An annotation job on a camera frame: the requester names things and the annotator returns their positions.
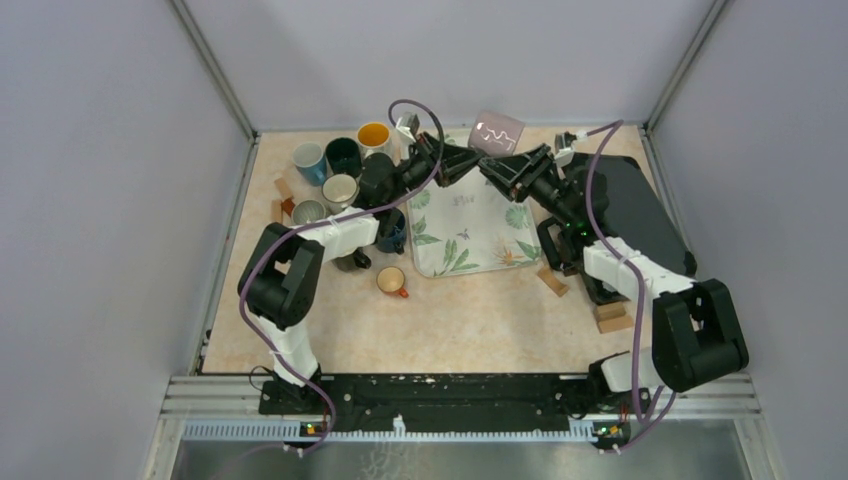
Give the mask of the lilac mug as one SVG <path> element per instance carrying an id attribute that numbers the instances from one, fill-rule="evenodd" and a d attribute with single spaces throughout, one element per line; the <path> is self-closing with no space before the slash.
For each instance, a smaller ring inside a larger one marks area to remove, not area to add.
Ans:
<path id="1" fill-rule="evenodd" d="M 471 128 L 467 145 L 492 157 L 512 155 L 526 124 L 490 110 L 481 111 Z"/>

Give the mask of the navy blue mug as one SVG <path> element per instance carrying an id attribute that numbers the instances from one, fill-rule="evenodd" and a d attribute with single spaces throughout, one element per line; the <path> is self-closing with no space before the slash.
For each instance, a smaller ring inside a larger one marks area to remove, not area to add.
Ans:
<path id="1" fill-rule="evenodd" d="M 377 215 L 379 229 L 375 240 L 378 251 L 402 255 L 407 240 L 406 217 L 394 208 Z"/>

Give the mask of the dark green mug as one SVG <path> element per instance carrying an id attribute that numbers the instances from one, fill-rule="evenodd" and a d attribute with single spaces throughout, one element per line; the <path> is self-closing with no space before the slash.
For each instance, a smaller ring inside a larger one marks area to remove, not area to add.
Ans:
<path id="1" fill-rule="evenodd" d="M 362 172 L 359 144 L 352 138 L 339 137 L 325 147 L 325 157 L 334 174 L 346 174 L 358 178 Z"/>

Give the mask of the white ribbed mug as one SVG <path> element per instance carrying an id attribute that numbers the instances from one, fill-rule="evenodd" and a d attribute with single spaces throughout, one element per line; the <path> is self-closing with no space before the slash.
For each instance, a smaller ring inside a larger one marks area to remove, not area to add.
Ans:
<path id="1" fill-rule="evenodd" d="M 334 174 L 321 187 L 322 196 L 332 215 L 351 207 L 359 194 L 359 184 L 348 174 Z"/>

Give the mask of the small orange cup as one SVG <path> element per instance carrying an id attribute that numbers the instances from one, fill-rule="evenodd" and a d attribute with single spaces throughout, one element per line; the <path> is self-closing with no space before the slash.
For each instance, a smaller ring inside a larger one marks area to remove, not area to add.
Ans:
<path id="1" fill-rule="evenodd" d="M 381 292 L 404 299 L 409 297 L 405 283 L 406 276 L 404 272 L 395 266 L 383 268 L 376 277 L 376 284 Z"/>

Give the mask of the black octagonal mug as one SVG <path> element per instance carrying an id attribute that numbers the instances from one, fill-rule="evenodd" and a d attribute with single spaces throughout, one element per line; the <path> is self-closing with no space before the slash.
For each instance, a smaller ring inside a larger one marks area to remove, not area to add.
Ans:
<path id="1" fill-rule="evenodd" d="M 351 253 L 332 260 L 333 265 L 342 272 L 367 270 L 372 266 L 371 258 L 362 248 L 356 248 Z"/>

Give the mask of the light blue dotted mug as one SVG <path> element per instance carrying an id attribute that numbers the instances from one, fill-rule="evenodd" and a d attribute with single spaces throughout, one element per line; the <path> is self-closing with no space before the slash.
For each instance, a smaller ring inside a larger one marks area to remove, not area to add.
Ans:
<path id="1" fill-rule="evenodd" d="M 292 162 L 301 176 L 312 186 L 321 187 L 328 170 L 323 148 L 315 142 L 303 143 L 292 153 Z"/>

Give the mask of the grey striped mug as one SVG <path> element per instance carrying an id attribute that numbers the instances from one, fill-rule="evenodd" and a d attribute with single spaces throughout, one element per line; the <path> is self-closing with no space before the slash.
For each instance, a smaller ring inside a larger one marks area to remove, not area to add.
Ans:
<path id="1" fill-rule="evenodd" d="M 327 208 L 317 200 L 303 200 L 297 203 L 291 212 L 292 222 L 298 226 L 324 220 L 327 216 Z"/>

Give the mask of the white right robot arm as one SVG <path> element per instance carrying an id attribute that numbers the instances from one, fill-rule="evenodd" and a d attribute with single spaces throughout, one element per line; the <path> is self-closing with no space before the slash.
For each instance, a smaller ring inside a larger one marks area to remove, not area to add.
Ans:
<path id="1" fill-rule="evenodd" d="M 745 369 L 747 344 L 729 288 L 694 279 L 694 259 L 657 200 L 610 182 L 606 158 L 580 154 L 559 167 L 541 145 L 483 158 L 481 173 L 506 198 L 535 200 L 560 228 L 561 262 L 589 285 L 636 304 L 631 353 L 598 362 L 589 404 L 612 412 L 638 387 L 686 392 Z"/>

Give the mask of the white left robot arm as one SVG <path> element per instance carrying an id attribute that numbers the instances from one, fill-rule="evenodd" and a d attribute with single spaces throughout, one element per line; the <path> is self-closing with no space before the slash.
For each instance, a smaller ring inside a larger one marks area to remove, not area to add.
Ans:
<path id="1" fill-rule="evenodd" d="M 241 317 L 269 348 L 274 376 L 285 384 L 283 401 L 297 413 L 314 410 L 321 397 L 304 320 L 323 264 L 376 243 L 399 204 L 430 183 L 457 183 L 483 156 L 428 133 L 416 135 L 407 153 L 400 161 L 377 151 L 361 156 L 357 191 L 340 212 L 293 227 L 269 224 L 239 279 Z"/>

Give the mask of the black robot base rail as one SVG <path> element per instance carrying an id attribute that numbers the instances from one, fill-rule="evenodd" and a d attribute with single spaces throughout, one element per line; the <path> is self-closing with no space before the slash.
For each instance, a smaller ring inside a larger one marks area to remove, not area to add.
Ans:
<path id="1" fill-rule="evenodd" d="M 564 431 L 591 414 L 617 418 L 635 409 L 628 392 L 613 393 L 598 374 L 318 374 L 317 387 L 263 382 L 262 415 L 304 415 L 309 435 Z"/>

